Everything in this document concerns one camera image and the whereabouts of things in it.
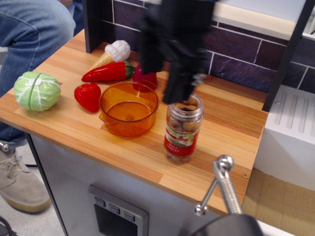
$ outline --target metal clamp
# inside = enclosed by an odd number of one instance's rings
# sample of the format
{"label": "metal clamp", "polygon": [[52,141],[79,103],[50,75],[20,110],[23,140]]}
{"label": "metal clamp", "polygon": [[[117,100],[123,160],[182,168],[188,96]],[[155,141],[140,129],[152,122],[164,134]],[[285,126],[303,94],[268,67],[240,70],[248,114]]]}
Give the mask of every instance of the metal clamp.
{"label": "metal clamp", "polygon": [[9,151],[9,149],[10,149],[9,144],[3,144],[2,142],[0,142],[0,147],[1,147],[2,151]]}
{"label": "metal clamp", "polygon": [[197,202],[195,205],[195,213],[197,215],[204,215],[207,212],[207,202],[212,196],[217,184],[219,184],[228,213],[242,214],[243,209],[228,174],[234,166],[233,158],[229,155],[222,155],[218,158],[218,160],[213,162],[212,166],[214,169],[215,179],[213,180],[202,202]]}

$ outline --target red toy vegetable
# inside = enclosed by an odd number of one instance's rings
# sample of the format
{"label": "red toy vegetable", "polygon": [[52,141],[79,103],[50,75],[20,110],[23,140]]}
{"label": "red toy vegetable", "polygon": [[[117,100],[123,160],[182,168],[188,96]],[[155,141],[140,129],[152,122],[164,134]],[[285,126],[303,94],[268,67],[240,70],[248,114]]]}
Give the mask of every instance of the red toy vegetable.
{"label": "red toy vegetable", "polygon": [[127,79],[135,70],[128,61],[113,62],[95,68],[82,77],[84,82],[111,81]]}

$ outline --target orange plastic bowl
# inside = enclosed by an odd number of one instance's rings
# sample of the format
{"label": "orange plastic bowl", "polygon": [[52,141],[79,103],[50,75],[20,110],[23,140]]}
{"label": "orange plastic bowl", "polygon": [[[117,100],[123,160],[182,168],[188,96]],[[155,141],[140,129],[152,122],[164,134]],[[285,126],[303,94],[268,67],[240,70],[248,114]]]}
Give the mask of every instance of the orange plastic bowl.
{"label": "orange plastic bowl", "polygon": [[99,118],[116,135],[137,137],[153,126],[158,105],[159,98],[150,87],[137,82],[121,82],[103,92]]}

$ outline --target shoe sole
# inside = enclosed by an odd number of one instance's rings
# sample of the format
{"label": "shoe sole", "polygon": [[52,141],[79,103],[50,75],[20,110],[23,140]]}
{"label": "shoe sole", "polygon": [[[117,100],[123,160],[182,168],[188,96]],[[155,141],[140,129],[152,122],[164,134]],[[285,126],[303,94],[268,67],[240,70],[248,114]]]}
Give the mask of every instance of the shoe sole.
{"label": "shoe sole", "polygon": [[40,212],[45,210],[51,203],[50,198],[45,201],[43,204],[40,205],[36,205],[36,206],[28,206],[28,205],[24,205],[18,202],[15,202],[11,199],[6,199],[6,201],[8,202],[8,204],[10,204],[13,208],[21,210],[21,211],[25,211],[25,212],[29,212],[29,213],[36,213],[36,212]]}

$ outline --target wooden countertop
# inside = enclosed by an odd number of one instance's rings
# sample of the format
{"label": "wooden countertop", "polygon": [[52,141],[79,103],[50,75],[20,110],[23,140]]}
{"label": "wooden countertop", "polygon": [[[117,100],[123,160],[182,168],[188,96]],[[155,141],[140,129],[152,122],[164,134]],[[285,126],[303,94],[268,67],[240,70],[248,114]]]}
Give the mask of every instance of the wooden countertop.
{"label": "wooden countertop", "polygon": [[[75,88],[83,84],[82,76],[105,45],[86,53],[80,32],[35,70],[62,83],[60,100],[45,112],[28,111],[19,106],[11,89],[0,99],[0,121],[193,203],[203,199],[214,179],[212,162],[229,154],[236,163],[230,175],[243,202],[267,120],[268,113],[261,110],[267,94],[209,76],[195,91],[204,102],[195,158],[177,166],[163,155],[167,105],[161,100],[167,72],[157,74],[161,102],[156,122],[138,138],[113,135],[99,119],[100,112],[89,113],[74,99]],[[128,60],[137,65],[137,59],[133,52]],[[104,91],[114,82],[98,84]],[[227,212],[218,187],[208,204],[216,213]]]}

